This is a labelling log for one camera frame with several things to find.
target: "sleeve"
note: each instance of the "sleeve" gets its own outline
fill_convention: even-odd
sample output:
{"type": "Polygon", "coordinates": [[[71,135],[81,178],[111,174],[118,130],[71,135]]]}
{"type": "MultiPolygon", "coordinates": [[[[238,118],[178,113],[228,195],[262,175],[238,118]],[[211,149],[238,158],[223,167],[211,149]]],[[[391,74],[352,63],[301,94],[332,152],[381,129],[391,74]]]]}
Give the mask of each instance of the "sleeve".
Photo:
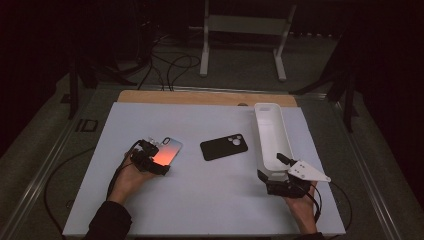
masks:
{"type": "Polygon", "coordinates": [[[300,237],[295,238],[294,240],[325,240],[325,238],[322,233],[317,232],[314,234],[302,235],[300,237]]]}
{"type": "Polygon", "coordinates": [[[125,207],[115,202],[105,201],[91,220],[85,239],[125,239],[131,223],[131,216],[125,207]]]}

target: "dark background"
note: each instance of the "dark background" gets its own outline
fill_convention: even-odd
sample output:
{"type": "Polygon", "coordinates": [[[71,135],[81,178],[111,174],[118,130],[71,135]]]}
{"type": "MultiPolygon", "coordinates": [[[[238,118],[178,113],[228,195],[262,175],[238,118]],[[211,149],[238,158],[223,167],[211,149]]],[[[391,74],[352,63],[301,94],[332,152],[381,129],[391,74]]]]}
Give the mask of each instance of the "dark background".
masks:
{"type": "MultiPolygon", "coordinates": [[[[285,3],[276,0],[211,2],[211,12],[219,14],[279,17],[286,11],[277,9],[288,10],[285,3]]],[[[137,4],[143,10],[142,16],[147,16],[139,21],[152,20],[161,30],[181,38],[187,38],[188,26],[203,25],[203,1],[137,1],[137,4]]],[[[69,43],[112,68],[116,68],[117,60],[134,60],[131,48],[135,48],[137,40],[130,19],[133,6],[133,1],[117,0],[2,2],[1,155],[52,96],[56,82],[69,72],[69,43]],[[118,23],[110,21],[111,15],[127,18],[118,23]]],[[[363,94],[367,108],[422,206],[424,196],[419,185],[424,180],[420,88],[424,73],[424,17],[420,12],[423,9],[423,1],[412,0],[382,4],[303,2],[296,10],[291,28],[296,36],[312,33],[341,37],[328,63],[333,69],[349,65],[361,53],[356,90],[363,94]]],[[[146,39],[141,40],[143,46],[149,44],[146,39]]]]}

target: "person's left hand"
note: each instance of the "person's left hand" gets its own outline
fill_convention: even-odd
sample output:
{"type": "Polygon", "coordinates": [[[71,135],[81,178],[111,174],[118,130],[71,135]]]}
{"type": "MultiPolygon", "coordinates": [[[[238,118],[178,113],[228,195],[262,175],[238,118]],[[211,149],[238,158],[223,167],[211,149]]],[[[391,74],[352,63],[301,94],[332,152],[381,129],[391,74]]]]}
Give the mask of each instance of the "person's left hand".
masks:
{"type": "Polygon", "coordinates": [[[121,205],[124,205],[128,197],[137,192],[144,182],[156,176],[150,172],[138,171],[130,160],[131,154],[126,155],[127,157],[113,186],[113,190],[107,199],[121,205]]]}

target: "wrist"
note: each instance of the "wrist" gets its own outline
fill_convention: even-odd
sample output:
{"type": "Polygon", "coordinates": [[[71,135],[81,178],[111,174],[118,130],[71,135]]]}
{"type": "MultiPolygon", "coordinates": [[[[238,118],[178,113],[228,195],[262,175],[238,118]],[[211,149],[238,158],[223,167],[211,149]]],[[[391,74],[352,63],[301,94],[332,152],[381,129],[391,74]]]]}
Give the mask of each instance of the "wrist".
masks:
{"type": "Polygon", "coordinates": [[[120,193],[119,191],[113,190],[110,196],[107,198],[108,201],[116,202],[120,205],[124,205],[127,201],[127,196],[124,193],[120,193]]]}

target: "black phone case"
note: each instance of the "black phone case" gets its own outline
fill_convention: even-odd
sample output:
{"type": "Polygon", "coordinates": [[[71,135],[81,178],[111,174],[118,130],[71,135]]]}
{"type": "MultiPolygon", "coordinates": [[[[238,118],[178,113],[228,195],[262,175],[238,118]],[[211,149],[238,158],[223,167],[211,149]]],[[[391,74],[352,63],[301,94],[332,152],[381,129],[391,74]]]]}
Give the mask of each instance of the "black phone case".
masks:
{"type": "Polygon", "coordinates": [[[200,143],[206,161],[246,152],[248,147],[241,134],[217,138],[200,143]]]}

